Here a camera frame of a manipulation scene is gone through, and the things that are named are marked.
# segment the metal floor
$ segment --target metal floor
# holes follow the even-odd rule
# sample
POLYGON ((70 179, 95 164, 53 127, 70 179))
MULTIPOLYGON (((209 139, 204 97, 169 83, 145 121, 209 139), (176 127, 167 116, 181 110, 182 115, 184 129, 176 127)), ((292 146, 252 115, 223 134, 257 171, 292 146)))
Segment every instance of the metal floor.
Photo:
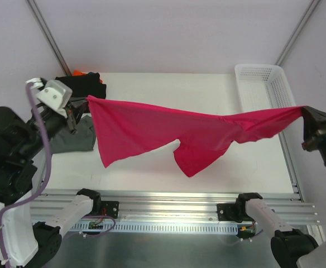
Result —
POLYGON ((235 236, 109 233, 72 236, 46 268, 279 268, 265 234, 235 246, 235 236))

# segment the white wall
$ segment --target white wall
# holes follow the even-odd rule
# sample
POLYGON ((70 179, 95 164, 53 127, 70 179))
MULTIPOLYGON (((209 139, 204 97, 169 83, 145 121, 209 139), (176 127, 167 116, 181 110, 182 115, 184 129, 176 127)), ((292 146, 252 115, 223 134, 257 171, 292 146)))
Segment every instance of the white wall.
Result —
MULTIPOLYGON (((326 112, 326 1, 313 14, 283 68, 297 105, 326 112)), ((326 225, 326 168, 319 152, 302 150, 302 123, 290 131, 293 153, 306 201, 316 203, 326 225)))
POLYGON ((0 1, 0 106, 29 119, 25 81, 56 75, 64 74, 25 1, 0 1))
POLYGON ((234 73, 274 64, 310 0, 37 0, 71 69, 234 73))

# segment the black bracket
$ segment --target black bracket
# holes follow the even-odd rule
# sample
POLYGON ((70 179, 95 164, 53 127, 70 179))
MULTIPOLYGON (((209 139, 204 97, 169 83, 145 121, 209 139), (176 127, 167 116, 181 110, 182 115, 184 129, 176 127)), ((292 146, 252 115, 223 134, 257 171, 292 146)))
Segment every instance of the black bracket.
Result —
POLYGON ((117 219, 119 211, 119 202, 101 200, 101 211, 103 212, 103 215, 117 219))
POLYGON ((90 189, 81 189, 77 195, 86 195, 93 200, 93 208, 88 215, 105 215, 114 219, 118 218, 119 202, 118 201, 103 201, 99 192, 90 189))
POLYGON ((243 221, 252 222, 253 219, 246 213, 246 202, 251 199, 262 199, 258 193, 239 194, 234 204, 217 204, 217 213, 219 221, 233 221, 241 223, 243 221))

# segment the metal frame bar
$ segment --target metal frame bar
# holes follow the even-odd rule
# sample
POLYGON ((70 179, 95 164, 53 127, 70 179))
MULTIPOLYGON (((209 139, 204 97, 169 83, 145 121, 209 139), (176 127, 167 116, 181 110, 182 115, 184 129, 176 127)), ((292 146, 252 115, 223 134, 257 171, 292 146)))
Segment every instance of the metal frame bar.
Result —
MULTIPOLYGON (((52 217, 69 204, 76 190, 46 190, 31 202, 33 219, 52 217)), ((219 223, 218 203, 234 203, 237 193, 148 193, 99 191, 103 200, 119 201, 119 221, 219 223)), ((288 224, 320 224, 315 206, 299 194, 262 194, 266 204, 288 224)))
POLYGON ((312 0, 309 3, 306 11, 302 15, 302 18, 298 22, 295 30, 293 31, 293 33, 292 33, 291 37, 289 38, 287 44, 285 45, 284 49, 282 50, 282 52, 281 52, 279 58, 277 59, 277 62, 276 62, 275 65, 283 66, 283 64, 287 60, 287 58, 288 58, 288 56, 289 56, 289 54, 290 54, 296 40, 298 39, 298 37, 302 33, 302 30, 306 26, 307 22, 309 21, 309 19, 311 18, 312 14, 314 13, 314 11, 318 7, 318 5, 321 3, 321 1, 322 0, 312 0))
POLYGON ((39 9, 36 1, 35 0, 26 0, 26 2, 28 4, 29 9, 31 10, 36 22, 38 23, 42 33, 44 34, 46 41, 50 45, 63 72, 65 73, 65 75, 71 76, 72 74, 71 74, 70 68, 67 65, 59 47, 57 46, 57 43, 56 43, 49 27, 47 26, 45 19, 44 19, 42 13, 40 12, 40 9, 39 9))

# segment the orange object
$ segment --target orange object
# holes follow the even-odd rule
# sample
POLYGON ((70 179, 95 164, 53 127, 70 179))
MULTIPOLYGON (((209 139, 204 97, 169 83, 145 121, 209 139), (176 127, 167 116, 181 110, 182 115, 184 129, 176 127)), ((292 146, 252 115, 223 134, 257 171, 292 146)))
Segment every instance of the orange object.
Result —
POLYGON ((86 73, 82 73, 81 71, 74 70, 73 76, 79 76, 79 75, 85 75, 86 73))

